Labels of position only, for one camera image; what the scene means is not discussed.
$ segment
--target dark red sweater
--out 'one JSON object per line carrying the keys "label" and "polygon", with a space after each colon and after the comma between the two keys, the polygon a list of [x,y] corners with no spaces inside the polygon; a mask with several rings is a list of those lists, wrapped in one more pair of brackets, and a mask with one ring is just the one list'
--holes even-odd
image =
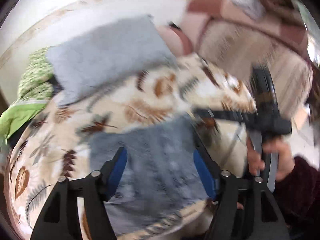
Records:
{"label": "dark red sweater", "polygon": [[273,193],[285,221],[320,239],[320,172],[301,157]]}

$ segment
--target gray cloth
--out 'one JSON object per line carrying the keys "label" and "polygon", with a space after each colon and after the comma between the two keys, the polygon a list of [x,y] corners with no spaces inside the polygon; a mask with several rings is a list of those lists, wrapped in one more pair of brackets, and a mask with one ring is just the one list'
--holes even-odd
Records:
{"label": "gray cloth", "polygon": [[148,16],[101,26],[50,48],[46,56],[64,88],[59,106],[75,103],[119,78],[176,64]]}
{"label": "gray cloth", "polygon": [[99,170],[119,147],[128,151],[117,192],[105,204],[116,235],[145,229],[206,198],[193,162],[195,146],[187,115],[127,134],[98,133],[89,145],[91,170]]}

